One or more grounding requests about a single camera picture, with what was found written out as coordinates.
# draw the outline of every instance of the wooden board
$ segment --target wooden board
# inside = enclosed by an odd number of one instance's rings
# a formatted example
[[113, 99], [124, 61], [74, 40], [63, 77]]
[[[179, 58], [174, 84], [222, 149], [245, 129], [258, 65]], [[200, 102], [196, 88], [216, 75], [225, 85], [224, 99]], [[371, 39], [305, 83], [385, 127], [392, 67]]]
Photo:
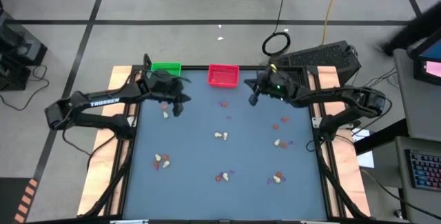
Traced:
[[[110, 78], [109, 89], [116, 89], [121, 87], [131, 72], [131, 66], [115, 66]], [[334, 67], [319, 67], [318, 78], [320, 80], [321, 88], [332, 88], [339, 86], [338, 76]], [[314, 78], [309, 77], [311, 88], [314, 86]], [[343, 103], [326, 103], [325, 109], [327, 114], [337, 114], [345, 108]], [[124, 109], [123, 104], [107, 105], [103, 108], [103, 115], [112, 116], [114, 114], [122, 113]], [[318, 105], [314, 105], [316, 116], [320, 116]], [[134, 106], [131, 106], [130, 113], [134, 113]], [[99, 130], [96, 135], [94, 148], [100, 146], [103, 142], [108, 140], [113, 133], [109, 130]], [[338, 131], [338, 135], [352, 140], [351, 132], [348, 130]], [[114, 156], [116, 152], [117, 140], [114, 139], [111, 143], [98, 151], [90, 162], [90, 168], [85, 180], [83, 195], [78, 209], [78, 214], [83, 214], [88, 211], [98, 200], [107, 187], [110, 181]], [[364, 185], [361, 179], [360, 169], [358, 167], [358, 160], [355, 149], [352, 144], [344, 141], [342, 138], [336, 138], [333, 142], [334, 156], [336, 158], [338, 176], [340, 184], [345, 189], [346, 193], [351, 197], [352, 201], [360, 208], [366, 215], [370, 215], [369, 206], [367, 204]], [[330, 183], [328, 183], [329, 194], [331, 197], [331, 209], [334, 216], [338, 216], [338, 208], [336, 201], [336, 193]], [[121, 193], [121, 184], [116, 188], [111, 213], [116, 214], [119, 203], [119, 196]]]

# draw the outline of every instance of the green container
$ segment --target green container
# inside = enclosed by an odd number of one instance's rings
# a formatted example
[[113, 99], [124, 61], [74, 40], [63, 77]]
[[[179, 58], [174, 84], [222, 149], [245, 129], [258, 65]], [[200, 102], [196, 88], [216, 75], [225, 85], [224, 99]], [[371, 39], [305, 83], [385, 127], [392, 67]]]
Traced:
[[174, 76], [181, 76], [181, 63], [178, 62], [161, 62], [161, 63], [153, 63], [152, 70], [166, 70], [168, 73]]

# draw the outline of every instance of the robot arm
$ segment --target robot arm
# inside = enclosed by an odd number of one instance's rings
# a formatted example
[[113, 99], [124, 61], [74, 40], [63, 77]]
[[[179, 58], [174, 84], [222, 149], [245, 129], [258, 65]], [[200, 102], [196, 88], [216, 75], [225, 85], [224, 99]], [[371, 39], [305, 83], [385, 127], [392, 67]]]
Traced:
[[146, 99], [173, 104], [173, 115], [179, 116], [183, 111], [183, 103], [190, 101], [190, 97], [182, 93], [182, 80], [188, 80], [172, 76], [164, 70], [152, 72], [150, 77], [145, 75], [145, 71], [141, 74], [139, 80], [126, 83], [117, 90], [88, 94], [75, 92], [71, 97], [53, 103], [45, 109], [50, 129], [65, 130], [73, 125], [109, 128], [118, 138], [130, 139], [134, 136], [134, 131], [124, 115], [101, 116], [82, 111], [115, 103], [140, 103]]
[[310, 90], [295, 82], [285, 72], [278, 71], [276, 66], [269, 65], [256, 79], [245, 79], [253, 90], [249, 103], [257, 104], [258, 96], [266, 94], [280, 99], [295, 108], [307, 107], [312, 103], [342, 101], [347, 104], [346, 110], [337, 115], [324, 116], [318, 127], [323, 140], [333, 140], [338, 128], [360, 117], [374, 118], [380, 116], [386, 101], [383, 93], [371, 88], [331, 88]]

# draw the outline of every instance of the garlic clove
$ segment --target garlic clove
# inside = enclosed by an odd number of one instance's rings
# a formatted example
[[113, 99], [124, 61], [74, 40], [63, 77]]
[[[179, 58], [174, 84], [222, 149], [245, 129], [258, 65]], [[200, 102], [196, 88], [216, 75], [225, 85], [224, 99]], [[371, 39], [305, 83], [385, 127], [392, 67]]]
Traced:
[[280, 177], [278, 176], [273, 176], [274, 182], [276, 183], [280, 183]]
[[170, 165], [170, 161], [164, 162], [163, 168], [167, 168]]

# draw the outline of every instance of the red container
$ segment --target red container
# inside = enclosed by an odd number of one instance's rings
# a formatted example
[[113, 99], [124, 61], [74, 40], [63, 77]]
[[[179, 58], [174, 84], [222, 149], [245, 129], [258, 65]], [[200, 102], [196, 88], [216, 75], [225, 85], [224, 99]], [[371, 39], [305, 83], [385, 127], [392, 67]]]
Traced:
[[207, 81], [213, 87], [235, 88], [239, 84], [239, 66], [211, 64]]

